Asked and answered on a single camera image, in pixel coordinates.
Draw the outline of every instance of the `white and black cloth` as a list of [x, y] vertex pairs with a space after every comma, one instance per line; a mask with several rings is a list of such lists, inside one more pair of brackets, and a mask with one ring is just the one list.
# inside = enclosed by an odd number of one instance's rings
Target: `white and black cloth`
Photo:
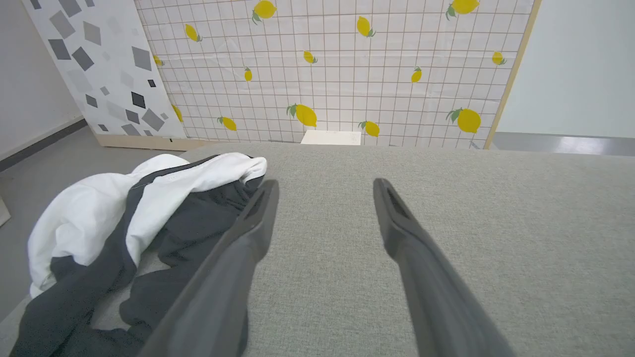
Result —
[[[29, 238], [34, 299], [11, 355], [136, 355], [266, 169], [264, 158], [240, 153], [195, 163], [160, 155], [129, 175], [95, 175], [61, 192]], [[120, 306], [131, 327], [92, 329], [99, 300], [130, 284], [153, 240], [170, 269], [134, 279]], [[245, 321], [240, 353], [246, 338]]]

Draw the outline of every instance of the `lemon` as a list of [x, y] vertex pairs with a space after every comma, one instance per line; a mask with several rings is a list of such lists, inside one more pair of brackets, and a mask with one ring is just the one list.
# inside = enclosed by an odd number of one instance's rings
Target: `lemon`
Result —
[[497, 65], [506, 64], [507, 60], [503, 58], [503, 54], [501, 52], [494, 52], [494, 56], [491, 57], [492, 62]]
[[177, 114], [178, 120], [183, 123], [183, 115], [181, 115], [181, 110], [177, 108], [174, 104], [172, 104], [172, 108], [174, 108], [174, 112]]
[[261, 18], [271, 18], [276, 12], [277, 8], [267, 0], [260, 1], [253, 7], [253, 13], [251, 14], [251, 21], [258, 25], [256, 21], [262, 22]]
[[313, 55], [309, 51], [304, 51], [304, 59], [310, 64], [314, 64], [318, 62], [318, 59], [313, 57]]
[[358, 19], [358, 31], [362, 36], [373, 37], [376, 32], [370, 28], [370, 23], [365, 17], [359, 17]]
[[218, 122], [223, 124], [227, 129], [236, 131], [236, 123], [234, 123], [233, 120], [222, 116], [218, 119]]
[[165, 62], [163, 62], [157, 55], [154, 55], [154, 63], [156, 63], [157, 65], [165, 64]]
[[192, 41], [201, 42], [203, 40], [200, 35], [196, 34], [196, 30], [192, 26], [187, 24], [185, 25], [185, 34], [187, 35], [187, 37], [191, 38]]
[[468, 14], [474, 11], [478, 4], [479, 3], [476, 0], [454, 0], [454, 2], [448, 7], [448, 11], [445, 12], [445, 18], [449, 20], [450, 18], [448, 15], [457, 17], [457, 13], [461, 15]]
[[412, 74], [412, 83], [414, 82], [419, 82], [419, 79], [421, 79], [421, 68], [419, 67], [415, 67], [415, 72]]
[[298, 120], [306, 126], [318, 126], [318, 116], [313, 109], [302, 104], [289, 105], [286, 108], [286, 113], [295, 117], [298, 114]]
[[358, 128], [360, 126], [362, 129], [366, 129], [366, 134], [369, 134], [372, 137], [379, 136], [379, 126], [372, 121], [362, 121], [358, 124]]
[[458, 119], [458, 128], [466, 133], [476, 133], [476, 130], [478, 130], [481, 126], [481, 116], [471, 109], [460, 108], [455, 111], [451, 111], [445, 119], [447, 120], [448, 117], [452, 119], [452, 123], [454, 123], [454, 120]]

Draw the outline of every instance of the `lemon pattern backdrop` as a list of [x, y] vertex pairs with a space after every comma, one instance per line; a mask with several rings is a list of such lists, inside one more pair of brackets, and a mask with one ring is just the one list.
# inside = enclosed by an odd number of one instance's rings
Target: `lemon pattern backdrop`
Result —
[[187, 136], [481, 149], [533, 0], [135, 0]]

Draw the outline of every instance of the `gray fabric surface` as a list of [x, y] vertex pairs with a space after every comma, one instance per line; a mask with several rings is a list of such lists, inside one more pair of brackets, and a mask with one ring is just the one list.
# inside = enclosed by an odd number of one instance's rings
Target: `gray fabric surface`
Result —
[[[635, 158], [269, 143], [183, 157], [231, 151], [267, 158], [281, 190], [246, 356], [416, 355], [375, 177], [392, 182], [519, 356], [635, 354]], [[97, 325], [118, 325], [117, 310]]]

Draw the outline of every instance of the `gray square print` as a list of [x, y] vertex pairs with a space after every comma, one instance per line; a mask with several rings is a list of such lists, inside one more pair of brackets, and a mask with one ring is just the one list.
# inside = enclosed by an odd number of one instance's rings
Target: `gray square print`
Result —
[[132, 56], [135, 59], [135, 65], [148, 71], [152, 71], [150, 65], [150, 52], [132, 46]]
[[94, 44], [102, 45], [102, 34], [99, 27], [84, 21], [84, 38]]

